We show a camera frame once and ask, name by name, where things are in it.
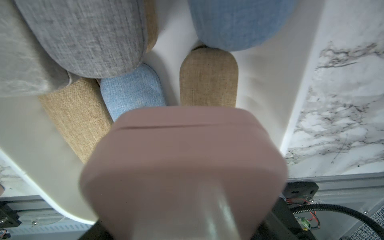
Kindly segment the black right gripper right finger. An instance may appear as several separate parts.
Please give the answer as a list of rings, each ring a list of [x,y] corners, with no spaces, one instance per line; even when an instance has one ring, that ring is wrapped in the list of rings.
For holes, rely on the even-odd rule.
[[[279,198],[271,212],[258,227],[258,240],[315,240],[304,231],[284,199]]]

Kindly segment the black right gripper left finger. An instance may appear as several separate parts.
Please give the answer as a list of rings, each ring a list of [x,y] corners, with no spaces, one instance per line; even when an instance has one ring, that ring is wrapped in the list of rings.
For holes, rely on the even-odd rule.
[[[97,221],[79,240],[114,240],[114,237]]]

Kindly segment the pink glasses case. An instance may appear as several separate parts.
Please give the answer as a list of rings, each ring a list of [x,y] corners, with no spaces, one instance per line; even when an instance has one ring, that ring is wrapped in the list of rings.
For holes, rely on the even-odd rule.
[[[116,240],[248,240],[288,168],[248,111],[157,107],[121,115],[80,188]]]

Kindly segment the tan glasses case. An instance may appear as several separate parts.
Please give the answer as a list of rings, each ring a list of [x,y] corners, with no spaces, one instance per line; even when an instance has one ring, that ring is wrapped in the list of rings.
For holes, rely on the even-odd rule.
[[[180,68],[181,105],[234,108],[238,78],[239,67],[231,53],[199,46]]]
[[[68,87],[38,98],[62,137],[86,164],[113,124],[99,82],[81,78]]]
[[[147,50],[148,53],[155,46],[159,31],[158,31],[158,19],[156,13],[156,2],[154,0],[144,0],[145,10],[146,10],[146,22],[147,22],[147,34],[148,34],[148,44]]]

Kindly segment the light blue case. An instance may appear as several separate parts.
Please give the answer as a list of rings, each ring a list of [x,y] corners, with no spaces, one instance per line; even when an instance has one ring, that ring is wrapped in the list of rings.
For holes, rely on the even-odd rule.
[[[293,14],[297,1],[189,1],[201,42],[227,52],[243,51],[272,38]]]
[[[167,105],[159,76],[146,64],[128,74],[101,79],[100,89],[113,121],[131,110]]]

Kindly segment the grey-beige rectangular glasses case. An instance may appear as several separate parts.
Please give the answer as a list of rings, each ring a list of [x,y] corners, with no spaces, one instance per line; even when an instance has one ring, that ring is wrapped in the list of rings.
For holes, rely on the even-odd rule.
[[[14,1],[1,1],[1,97],[44,95],[77,79],[43,49]]]

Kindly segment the grey fabric glasses case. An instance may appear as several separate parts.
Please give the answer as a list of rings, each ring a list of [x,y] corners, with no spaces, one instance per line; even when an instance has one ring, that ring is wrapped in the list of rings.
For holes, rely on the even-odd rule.
[[[85,78],[134,71],[150,47],[154,1],[16,1],[48,55]]]

